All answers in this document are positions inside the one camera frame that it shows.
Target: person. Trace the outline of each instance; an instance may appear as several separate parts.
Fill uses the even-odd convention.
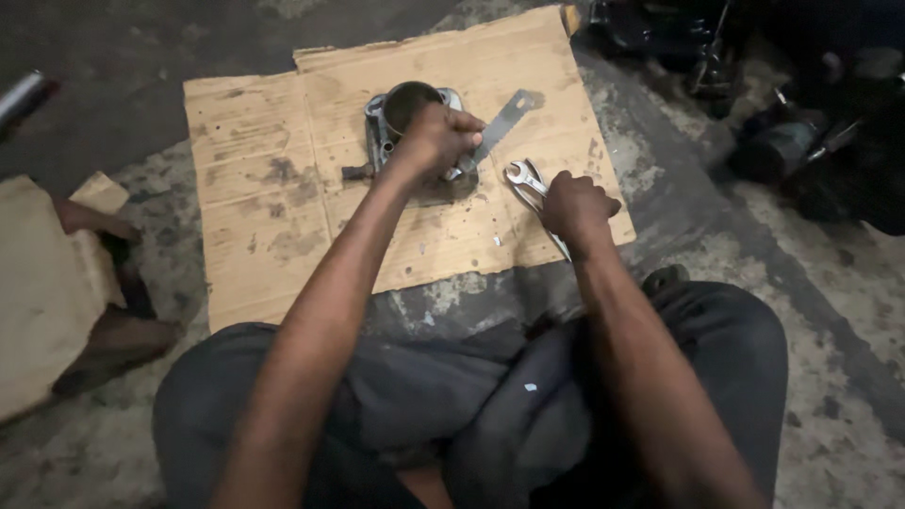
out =
[[[542,212],[572,254],[585,318],[532,341],[511,327],[461,343],[359,339],[406,200],[484,127],[423,106],[280,326],[228,327],[174,365],[154,411],[171,506],[770,503],[782,326],[728,284],[645,295],[607,224],[619,202],[591,178],[557,175]],[[400,459],[419,446],[430,460]]]

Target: left hand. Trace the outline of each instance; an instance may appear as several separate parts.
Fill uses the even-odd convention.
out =
[[[380,174],[407,183],[439,177],[462,154],[481,145],[485,127],[487,124],[470,113],[429,102],[413,116]]]

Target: cylinder bore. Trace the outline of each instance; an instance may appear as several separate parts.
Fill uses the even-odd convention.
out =
[[[384,118],[390,140],[396,143],[402,138],[414,113],[427,102],[443,104],[443,96],[431,85],[422,82],[399,83],[384,100]]]

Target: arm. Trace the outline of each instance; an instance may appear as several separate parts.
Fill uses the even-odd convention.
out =
[[[299,507],[333,392],[405,203],[425,178],[477,146],[483,127],[439,104],[415,115],[283,319],[233,434],[212,508]]]
[[[652,479],[671,504],[766,507],[704,388],[625,270],[607,224],[619,202],[560,173],[544,224],[573,254],[606,386]]]

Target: cardboard sheet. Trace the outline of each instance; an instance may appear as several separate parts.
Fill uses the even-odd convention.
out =
[[[375,293],[563,258],[503,180],[532,158],[549,181],[588,175],[622,200],[603,138],[551,6],[399,43],[295,53],[298,72],[187,82],[211,330],[279,322],[367,192],[341,169],[367,162],[365,103],[409,80],[450,87],[487,121],[519,88],[536,106],[479,166],[468,198],[403,213]],[[625,207],[616,243],[634,240]]]

